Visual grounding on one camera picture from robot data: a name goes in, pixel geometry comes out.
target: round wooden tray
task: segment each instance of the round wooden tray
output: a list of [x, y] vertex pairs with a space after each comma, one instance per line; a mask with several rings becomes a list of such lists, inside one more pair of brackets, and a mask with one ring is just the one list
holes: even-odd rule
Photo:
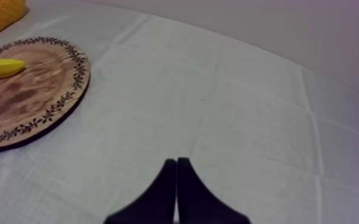
[[58, 123], [89, 84], [89, 61], [68, 41], [23, 39], [0, 47], [0, 58], [26, 63], [19, 74], [0, 79], [0, 148], [17, 145]]

